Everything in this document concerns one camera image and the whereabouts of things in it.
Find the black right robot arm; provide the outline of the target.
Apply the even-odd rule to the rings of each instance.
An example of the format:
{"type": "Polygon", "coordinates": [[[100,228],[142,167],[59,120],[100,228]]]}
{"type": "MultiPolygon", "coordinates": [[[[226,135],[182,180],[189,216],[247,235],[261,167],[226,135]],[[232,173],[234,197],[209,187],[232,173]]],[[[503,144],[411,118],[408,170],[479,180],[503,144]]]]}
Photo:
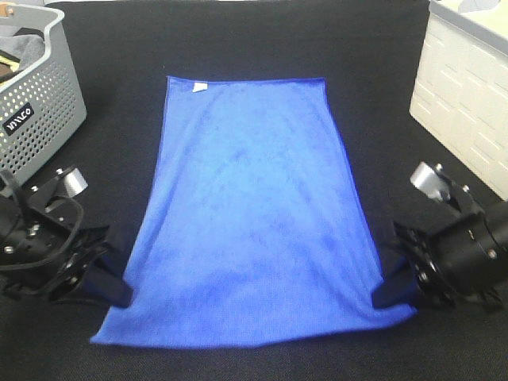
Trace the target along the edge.
{"type": "Polygon", "coordinates": [[[471,303],[494,313],[504,307],[496,287],[507,280],[507,203],[484,209],[463,193],[448,204],[456,219],[433,233],[392,223],[387,247],[401,259],[372,291],[374,308],[451,310],[471,303]]]}

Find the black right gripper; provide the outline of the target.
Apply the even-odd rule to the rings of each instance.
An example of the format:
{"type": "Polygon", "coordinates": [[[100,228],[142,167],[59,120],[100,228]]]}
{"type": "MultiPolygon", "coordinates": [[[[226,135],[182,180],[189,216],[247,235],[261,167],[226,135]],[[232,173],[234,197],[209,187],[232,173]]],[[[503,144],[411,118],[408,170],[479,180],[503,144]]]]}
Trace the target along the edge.
{"type": "Polygon", "coordinates": [[[440,202],[452,222],[428,233],[395,222],[383,230],[383,252],[401,258],[372,291],[375,309],[408,305],[437,309],[478,304],[502,309],[502,203],[482,207],[467,191],[449,188],[440,202]]]}

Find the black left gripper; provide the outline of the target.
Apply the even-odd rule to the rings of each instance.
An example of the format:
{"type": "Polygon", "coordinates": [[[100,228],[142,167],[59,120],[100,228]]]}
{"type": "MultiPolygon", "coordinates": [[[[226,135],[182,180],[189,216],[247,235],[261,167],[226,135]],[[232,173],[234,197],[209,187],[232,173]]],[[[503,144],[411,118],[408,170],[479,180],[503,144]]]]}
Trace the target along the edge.
{"type": "Polygon", "coordinates": [[[55,175],[27,193],[1,176],[1,293],[127,308],[133,289],[107,270],[125,269],[129,234],[122,225],[83,228],[83,207],[57,194],[57,183],[55,175]]]}

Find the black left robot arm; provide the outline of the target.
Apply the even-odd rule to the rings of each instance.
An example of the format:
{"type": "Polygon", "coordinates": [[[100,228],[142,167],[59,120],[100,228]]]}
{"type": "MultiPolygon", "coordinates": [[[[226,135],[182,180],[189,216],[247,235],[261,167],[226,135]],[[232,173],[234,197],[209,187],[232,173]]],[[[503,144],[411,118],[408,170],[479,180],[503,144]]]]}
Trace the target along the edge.
{"type": "Polygon", "coordinates": [[[17,300],[126,308],[133,297],[122,278],[123,245],[110,226],[83,227],[75,196],[87,188],[76,167],[58,171],[31,193],[8,170],[1,183],[2,294],[17,300]]]}

